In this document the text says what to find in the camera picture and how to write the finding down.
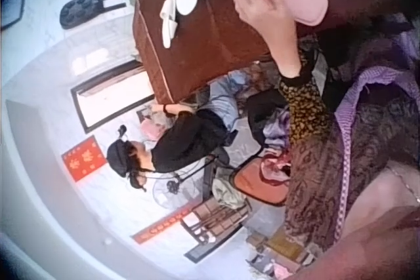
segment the person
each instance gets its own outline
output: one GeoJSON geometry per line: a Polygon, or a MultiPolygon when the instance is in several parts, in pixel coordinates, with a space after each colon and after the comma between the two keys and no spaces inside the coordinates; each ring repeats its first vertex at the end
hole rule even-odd
{"type": "Polygon", "coordinates": [[[395,207],[287,280],[419,279],[419,229],[419,207],[395,207]]]}
{"type": "Polygon", "coordinates": [[[231,71],[210,83],[209,101],[197,111],[182,104],[154,104],[152,111],[176,115],[174,125],[163,133],[154,148],[142,142],[123,141],[126,129],[108,148],[108,162],[120,176],[130,177],[134,188],[144,185],[144,172],[168,173],[209,155],[222,146],[239,118],[235,94],[246,87],[248,78],[231,71]]]}
{"type": "Polygon", "coordinates": [[[234,0],[265,40],[291,115],[286,233],[315,256],[403,206],[420,205],[418,41],[401,16],[360,46],[357,78],[335,113],[322,102],[283,0],[234,0]]]}

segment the bag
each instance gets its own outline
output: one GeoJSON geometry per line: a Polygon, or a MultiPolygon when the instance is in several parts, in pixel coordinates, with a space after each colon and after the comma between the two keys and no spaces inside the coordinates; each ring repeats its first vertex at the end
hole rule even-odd
{"type": "Polygon", "coordinates": [[[282,185],[290,180],[291,156],[288,151],[278,154],[268,151],[261,159],[260,179],[272,186],[282,185]]]}
{"type": "Polygon", "coordinates": [[[211,191],[220,205],[231,209],[238,209],[245,205],[245,195],[230,184],[230,173],[232,173],[232,169],[218,167],[211,191]]]}

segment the chair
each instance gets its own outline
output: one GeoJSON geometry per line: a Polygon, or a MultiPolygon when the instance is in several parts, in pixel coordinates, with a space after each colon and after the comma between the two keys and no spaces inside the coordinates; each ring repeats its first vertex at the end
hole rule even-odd
{"type": "Polygon", "coordinates": [[[286,183],[272,186],[261,180],[259,172],[263,149],[264,147],[261,147],[258,152],[236,167],[230,175],[229,181],[232,186],[246,196],[268,205],[281,207],[284,205],[289,188],[286,183]]]}

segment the white wall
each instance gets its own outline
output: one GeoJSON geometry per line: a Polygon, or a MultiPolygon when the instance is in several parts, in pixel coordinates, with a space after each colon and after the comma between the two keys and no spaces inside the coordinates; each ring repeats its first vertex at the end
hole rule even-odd
{"type": "Polygon", "coordinates": [[[8,102],[7,110],[2,125],[1,229],[56,279],[173,279],[104,229],[86,209],[60,173],[38,111],[16,102],[8,102]]]}

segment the tiled floor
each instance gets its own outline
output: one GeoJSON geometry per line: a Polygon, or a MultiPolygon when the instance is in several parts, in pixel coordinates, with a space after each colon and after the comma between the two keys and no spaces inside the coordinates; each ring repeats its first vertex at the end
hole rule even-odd
{"type": "MultiPolygon", "coordinates": [[[[58,23],[58,14],[67,1],[26,0],[22,20],[1,34],[2,97],[39,109],[47,129],[47,141],[58,159],[90,136],[81,127],[70,89],[127,62],[136,53],[131,31],[132,7],[103,14],[64,31],[58,23]]],[[[127,126],[130,139],[143,138],[135,110],[130,111],[91,133],[102,152],[116,139],[121,124],[127,126]]],[[[235,155],[234,164],[243,161],[241,155],[256,150],[246,120],[240,122],[240,129],[242,136],[229,149],[235,155]]],[[[148,193],[135,191],[106,165],[79,181],[77,188],[101,224],[130,241],[130,235],[169,213],[169,209],[156,203],[153,183],[153,180],[147,183],[148,193]]],[[[283,217],[281,211],[273,215],[280,220],[283,217]]],[[[247,230],[242,229],[197,265],[183,257],[196,243],[179,224],[138,245],[137,249],[182,279],[251,280],[254,278],[245,262],[249,256],[246,236],[247,230]]]]}

